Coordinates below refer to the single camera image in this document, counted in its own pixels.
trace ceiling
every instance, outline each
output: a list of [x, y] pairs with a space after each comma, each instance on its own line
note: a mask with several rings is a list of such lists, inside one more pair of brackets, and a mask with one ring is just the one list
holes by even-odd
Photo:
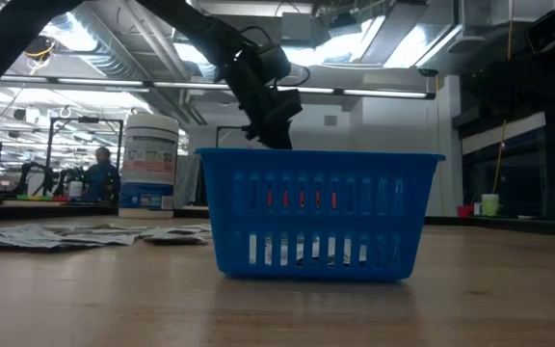
[[[429, 88], [429, 81], [414, 66], [436, 47], [440, 46], [440, 49], [422, 66], [436, 68], [443, 73], [476, 70], [506, 55], [509, 1], [463, 0], [464, 6], [461, 0], [188, 2], [199, 11], [213, 14], [239, 30], [251, 25], [262, 27], [273, 41], [282, 43], [291, 62], [310, 65], [311, 77], [305, 87], [422, 92]], [[516, 0], [516, 44], [519, 44], [519, 33], [525, 24], [554, 6], [554, 0], [536, 3]], [[321, 39], [328, 38], [328, 23], [337, 13], [347, 11], [354, 13], [361, 33], [322, 43]], [[311, 15], [316, 28], [311, 41], [320, 43], [315, 48], [291, 49], [288, 41], [282, 41], [282, 33], [288, 29], [282, 25], [285, 13]], [[185, 38], [132, 0], [86, 2], [67, 16], [53, 20], [44, 33], [58, 42], [48, 65], [36, 68], [35, 61], [22, 55], [8, 74], [204, 81], [209, 75], [207, 71], [211, 69], [211, 66], [201, 62], [203, 57], [194, 47], [187, 45]], [[449, 47], [466, 34], [480, 36], [484, 43], [457, 53], [450, 52]], [[76, 42], [71, 40], [73, 37], [77, 38]], [[259, 43], [265, 40], [261, 33], [254, 31], [250, 31], [249, 38]], [[95, 49], [82, 51], [86, 45]], [[292, 84], [303, 78], [304, 70], [293, 65], [291, 75], [282, 82]], [[39, 89], [24, 86], [23, 90], [21, 87], [19, 84], [0, 84], [0, 128], [3, 129], [0, 141], [6, 143], [44, 143], [41, 133], [25, 131], [16, 139], [9, 136], [7, 129], [29, 127], [43, 131], [48, 126], [43, 121], [36, 124], [13, 118], [15, 109], [27, 107], [39, 110], [43, 118], [58, 114], [66, 107], [73, 116], [119, 120], [124, 120], [131, 112], [152, 112], [180, 120], [184, 129], [246, 121], [245, 114], [238, 110], [235, 98], [228, 92], [150, 90], [136, 93], [105, 90], [103, 87], [83, 87], [79, 92], [55, 85]], [[6, 109], [5, 106], [12, 100], [13, 105]], [[354, 97], [303, 95], [304, 104], [341, 105], [345, 112], [350, 111], [356, 102]], [[102, 123], [73, 126], [79, 131], [112, 131]], [[101, 140], [111, 141], [115, 135], [100, 136]], [[63, 133], [56, 138], [57, 141], [76, 146], [101, 144], [99, 140], [78, 141], [73, 134]]]

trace workbench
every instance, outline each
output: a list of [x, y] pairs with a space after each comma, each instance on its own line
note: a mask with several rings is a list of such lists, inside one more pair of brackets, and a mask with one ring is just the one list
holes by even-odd
[[211, 246], [0, 251], [0, 346], [547, 345], [555, 236], [425, 227], [414, 272], [397, 283], [230, 279]]

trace basket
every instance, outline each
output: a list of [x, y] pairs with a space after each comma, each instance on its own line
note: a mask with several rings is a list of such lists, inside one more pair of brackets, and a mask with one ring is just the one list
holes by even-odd
[[231, 276], [410, 276], [442, 155], [202, 148], [218, 267]]

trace green cup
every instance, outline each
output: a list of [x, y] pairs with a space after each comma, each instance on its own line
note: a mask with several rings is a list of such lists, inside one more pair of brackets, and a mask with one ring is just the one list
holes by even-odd
[[494, 217], [498, 215], [500, 198], [497, 194], [483, 194], [482, 203], [484, 216]]

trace white plastic bucket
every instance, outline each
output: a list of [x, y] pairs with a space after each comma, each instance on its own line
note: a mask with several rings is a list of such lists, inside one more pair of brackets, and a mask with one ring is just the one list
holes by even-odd
[[130, 115], [125, 125], [119, 216], [172, 218], [179, 124], [165, 116]]

